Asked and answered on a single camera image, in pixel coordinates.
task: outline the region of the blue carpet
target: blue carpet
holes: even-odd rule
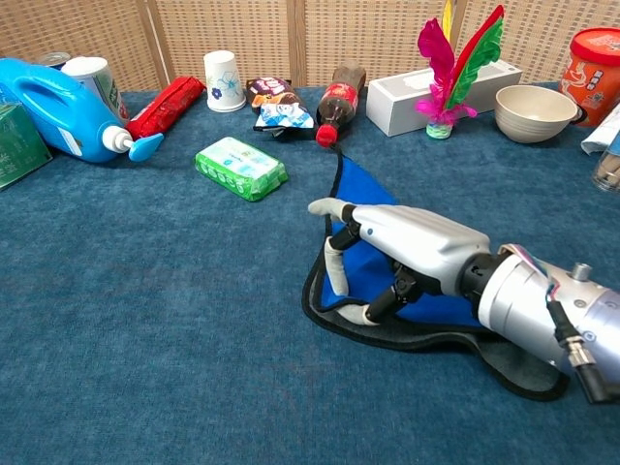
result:
[[[315,109],[321,90],[300,93]],[[0,193],[0,463],[618,463],[618,409],[576,383],[534,402],[469,353],[373,348],[306,318],[325,226],[306,206],[336,158],[204,97],[144,165],[59,156]],[[448,140],[389,139],[363,108],[342,147],[399,202],[620,289],[620,197],[592,186],[586,131],[524,146],[484,114]],[[290,180],[250,203],[204,178],[194,155],[224,136]]]

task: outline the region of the woven screen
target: woven screen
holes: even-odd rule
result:
[[[122,91],[160,89],[137,3],[0,0],[0,50],[34,62],[50,51],[103,56]]]
[[[157,0],[174,73],[204,81],[204,55],[235,54],[241,82],[291,78],[286,0]]]
[[[345,58],[365,69],[367,80],[428,66],[418,35],[444,0],[306,0],[307,83],[325,85]]]
[[[556,81],[569,63],[569,45],[581,29],[618,25],[620,0],[538,0],[501,2],[506,10],[502,59],[523,70],[521,82]],[[469,0],[457,50],[499,4]]]

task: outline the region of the white tissue box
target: white tissue box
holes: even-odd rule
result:
[[[464,103],[479,113],[494,109],[497,91],[518,84],[521,73],[502,60],[483,66]],[[428,118],[418,113],[414,104],[430,95],[429,85],[433,79],[433,70],[426,68],[371,80],[368,82],[366,116],[390,137],[424,128]]]

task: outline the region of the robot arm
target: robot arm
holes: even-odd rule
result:
[[[348,293],[347,248],[364,240],[392,260],[393,284],[368,305],[342,307],[345,319],[379,325],[423,294],[463,296],[483,326],[575,372],[590,402],[620,399],[620,294],[589,281],[589,266],[567,272],[513,244],[491,254],[485,234],[419,208],[321,199],[308,209],[345,223],[324,247],[338,295]]]

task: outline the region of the green wet wipes pack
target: green wet wipes pack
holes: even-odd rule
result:
[[[196,169],[250,202],[289,178],[282,162],[235,138],[220,139],[197,153]]]

